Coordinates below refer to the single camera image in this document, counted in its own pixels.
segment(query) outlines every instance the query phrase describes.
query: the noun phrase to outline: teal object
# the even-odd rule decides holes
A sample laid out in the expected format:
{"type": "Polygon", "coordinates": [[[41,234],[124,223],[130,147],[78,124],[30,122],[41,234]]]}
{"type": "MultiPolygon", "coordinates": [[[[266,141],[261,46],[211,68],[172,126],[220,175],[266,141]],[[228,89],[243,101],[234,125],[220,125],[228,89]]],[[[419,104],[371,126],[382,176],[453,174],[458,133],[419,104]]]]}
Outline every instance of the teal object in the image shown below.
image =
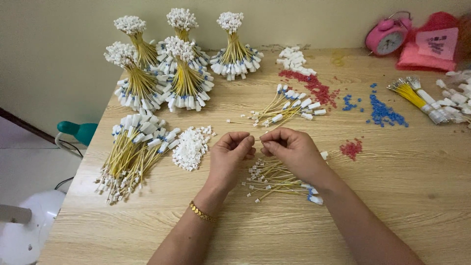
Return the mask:
{"type": "Polygon", "coordinates": [[[76,124],[68,121],[63,121],[57,124],[57,129],[61,133],[73,135],[80,143],[88,146],[90,145],[91,138],[95,134],[98,124],[84,123],[76,124]]]}

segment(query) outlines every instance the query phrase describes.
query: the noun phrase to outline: wooden table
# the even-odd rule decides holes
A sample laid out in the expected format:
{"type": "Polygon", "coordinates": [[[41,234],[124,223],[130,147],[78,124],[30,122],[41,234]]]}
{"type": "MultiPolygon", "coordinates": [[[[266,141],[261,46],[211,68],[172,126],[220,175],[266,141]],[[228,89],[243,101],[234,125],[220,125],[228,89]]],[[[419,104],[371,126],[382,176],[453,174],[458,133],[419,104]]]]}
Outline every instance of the wooden table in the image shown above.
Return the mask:
{"type": "MultiPolygon", "coordinates": [[[[308,132],[321,150],[329,151],[329,165],[365,203],[427,264],[469,264],[471,260],[471,135],[465,124],[436,126],[415,106],[385,87],[393,79],[419,75],[422,87],[440,99],[435,80],[443,74],[396,71],[394,58],[368,57],[363,49],[343,50],[345,65],[331,63],[333,50],[304,51],[307,67],[331,90],[340,89],[338,107],[313,121],[300,117],[286,126],[308,132]],[[366,124],[370,118],[370,84],[377,97],[394,107],[410,127],[366,124]],[[342,111],[342,98],[363,101],[342,111]],[[339,146],[364,136],[363,152],[352,161],[339,146]]],[[[249,131],[256,137],[265,128],[228,124],[240,114],[260,110],[273,98],[280,65],[278,52],[266,52],[261,68],[247,79],[227,82],[215,76],[211,100],[201,112],[167,107],[156,114],[170,128],[212,125],[218,133],[210,144],[230,131],[249,131]]],[[[287,82],[307,91],[295,80],[287,82]]],[[[148,185],[127,203],[109,206],[106,196],[94,193],[113,145],[111,128],[132,110],[112,96],[87,154],[65,198],[39,264],[131,265],[145,264],[179,220],[189,201],[203,185],[209,156],[196,172],[175,166],[167,155],[151,171],[148,185]]],[[[246,162],[240,179],[248,176],[246,162]]],[[[226,199],[209,247],[206,264],[354,264],[344,240],[325,207],[293,195],[270,195],[259,204],[239,186],[226,199]]]]}

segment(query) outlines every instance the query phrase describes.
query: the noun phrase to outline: pile of red pellets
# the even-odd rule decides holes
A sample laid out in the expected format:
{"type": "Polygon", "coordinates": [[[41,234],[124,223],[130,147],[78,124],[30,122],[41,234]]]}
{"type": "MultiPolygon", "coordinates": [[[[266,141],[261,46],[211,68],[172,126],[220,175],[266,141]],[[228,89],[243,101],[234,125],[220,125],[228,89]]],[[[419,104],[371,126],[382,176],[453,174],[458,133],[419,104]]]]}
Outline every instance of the pile of red pellets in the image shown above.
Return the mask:
{"type": "Polygon", "coordinates": [[[300,82],[306,82],[307,84],[304,87],[311,91],[311,94],[314,94],[317,101],[322,105],[330,104],[332,107],[337,108],[335,99],[339,95],[340,89],[329,92],[329,87],[323,85],[315,75],[306,76],[290,70],[283,70],[278,75],[287,78],[296,78],[300,82]]]}
{"type": "Polygon", "coordinates": [[[342,154],[348,156],[353,161],[356,160],[357,154],[361,153],[363,149],[361,145],[362,142],[357,138],[355,138],[355,141],[356,142],[350,142],[349,140],[347,140],[346,144],[342,144],[340,146],[340,151],[342,152],[342,154]]]}

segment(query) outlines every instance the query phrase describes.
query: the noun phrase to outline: gold bracelet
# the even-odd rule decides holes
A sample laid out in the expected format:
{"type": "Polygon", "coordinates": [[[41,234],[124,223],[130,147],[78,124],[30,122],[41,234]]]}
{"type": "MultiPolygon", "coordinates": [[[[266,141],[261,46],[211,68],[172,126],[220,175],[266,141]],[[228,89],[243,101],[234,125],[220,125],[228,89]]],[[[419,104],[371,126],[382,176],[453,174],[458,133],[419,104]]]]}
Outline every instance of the gold bracelet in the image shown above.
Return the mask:
{"type": "Polygon", "coordinates": [[[195,212],[195,214],[197,214],[199,217],[203,218],[204,220],[208,220],[208,221],[213,222],[213,223],[216,222],[216,219],[212,218],[211,216],[207,216],[204,213],[202,213],[200,210],[198,210],[198,208],[196,208],[193,201],[190,202],[190,208],[191,208],[192,211],[195,212]]]}

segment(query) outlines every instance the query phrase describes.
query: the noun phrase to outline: bundle of wires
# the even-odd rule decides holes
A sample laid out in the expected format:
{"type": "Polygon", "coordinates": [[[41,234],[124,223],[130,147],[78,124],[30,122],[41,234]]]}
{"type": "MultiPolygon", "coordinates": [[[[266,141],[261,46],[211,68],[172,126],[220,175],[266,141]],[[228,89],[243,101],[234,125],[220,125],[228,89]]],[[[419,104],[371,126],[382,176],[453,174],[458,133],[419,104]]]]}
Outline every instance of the bundle of wires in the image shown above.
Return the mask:
{"type": "MultiPolygon", "coordinates": [[[[175,29],[175,35],[184,42],[190,42],[188,36],[190,29],[199,27],[195,15],[190,14],[190,10],[184,8],[172,8],[167,14],[167,22],[175,29]]],[[[191,49],[194,52],[194,58],[188,61],[190,68],[207,71],[206,65],[208,65],[210,57],[196,43],[191,49]]],[[[158,60],[161,62],[158,69],[166,75],[174,74],[177,71],[177,62],[167,53],[164,41],[160,41],[157,45],[157,54],[159,55],[158,60]]]]}
{"type": "Polygon", "coordinates": [[[228,39],[227,47],[211,57],[211,69],[218,75],[226,76],[228,81],[235,80],[236,75],[245,79],[248,71],[257,71],[263,58],[263,53],[250,48],[250,45],[241,45],[237,29],[242,25],[243,18],[243,13],[225,12],[216,21],[226,30],[228,39]]]}
{"type": "Polygon", "coordinates": [[[214,78],[202,67],[193,69],[189,66],[189,62],[194,59],[194,43],[185,42],[178,37],[168,37],[165,43],[167,54],[177,64],[177,71],[175,75],[157,76],[158,80],[167,82],[159,100],[168,102],[170,112],[175,107],[200,111],[201,107],[206,106],[205,101],[210,99],[206,92],[211,91],[214,86],[211,82],[214,78]]]}
{"type": "Polygon", "coordinates": [[[139,114],[127,115],[113,127],[114,145],[101,169],[95,192],[107,192],[107,203],[113,204],[127,199],[136,187],[142,188],[144,176],[162,155],[179,141],[179,128],[171,132],[148,110],[139,109],[139,114]]]}
{"type": "Polygon", "coordinates": [[[118,97],[122,106],[130,107],[134,111],[140,108],[154,111],[160,109],[163,101],[159,100],[161,93],[157,87],[157,71],[152,74],[141,70],[137,66],[138,53],[136,47],[131,44],[122,44],[117,41],[106,48],[105,59],[108,62],[123,68],[129,78],[118,81],[120,86],[114,94],[118,97]]]}
{"type": "Polygon", "coordinates": [[[396,92],[401,95],[403,98],[407,99],[409,102],[418,107],[423,113],[427,114],[429,118],[435,123],[446,123],[449,120],[449,116],[443,111],[439,104],[435,103],[435,100],[430,97],[425,91],[421,89],[420,82],[416,77],[408,77],[406,80],[399,78],[391,85],[388,86],[388,89],[396,92]],[[421,98],[416,92],[420,91],[420,94],[427,98],[427,101],[432,104],[429,105],[427,102],[421,98]]]}
{"type": "Polygon", "coordinates": [[[142,39],[142,33],[146,29],[145,21],[136,16],[124,16],[114,20],[114,25],[131,38],[138,53],[137,66],[139,68],[150,71],[151,68],[159,65],[155,40],[147,43],[142,39]]]}
{"type": "MultiPolygon", "coordinates": [[[[327,160],[326,151],[321,155],[327,160]]],[[[249,168],[249,173],[251,176],[242,182],[242,186],[249,186],[251,190],[247,197],[261,194],[255,199],[256,203],[274,192],[300,195],[319,205],[324,202],[314,187],[296,179],[286,165],[274,157],[259,158],[255,165],[249,168]]]]}
{"type": "MultiPolygon", "coordinates": [[[[295,116],[301,116],[307,120],[312,120],[313,116],[326,114],[325,109],[318,109],[321,104],[319,102],[312,102],[310,98],[304,99],[305,93],[296,93],[294,90],[289,90],[288,85],[278,84],[276,88],[276,95],[273,100],[262,111],[251,111],[251,115],[247,116],[249,119],[255,120],[253,124],[256,126],[270,127],[276,124],[276,127],[281,126],[295,116]]],[[[250,124],[239,123],[227,120],[228,123],[236,124],[250,124]]]]}

